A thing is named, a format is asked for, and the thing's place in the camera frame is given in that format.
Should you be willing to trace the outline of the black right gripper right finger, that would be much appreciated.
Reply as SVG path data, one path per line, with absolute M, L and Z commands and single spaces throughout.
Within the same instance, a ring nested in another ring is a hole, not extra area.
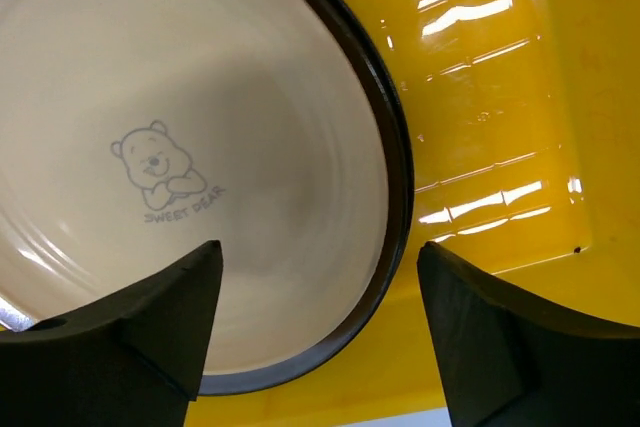
M 417 270 L 454 426 L 636 426 L 639 330 L 561 306 L 438 243 Z

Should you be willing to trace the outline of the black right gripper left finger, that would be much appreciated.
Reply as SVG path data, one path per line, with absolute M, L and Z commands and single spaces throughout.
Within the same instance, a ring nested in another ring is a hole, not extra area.
M 196 400 L 221 287 L 207 241 L 81 308 L 1 334 L 4 426 L 181 426 Z

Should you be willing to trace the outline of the yellow plastic bin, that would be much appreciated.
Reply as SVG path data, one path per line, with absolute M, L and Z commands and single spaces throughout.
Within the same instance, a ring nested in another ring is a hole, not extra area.
M 190 426 L 445 426 L 416 260 L 435 241 L 550 300 L 639 321 L 639 0 L 344 0 L 397 86 L 415 201 L 380 308 L 287 384 Z

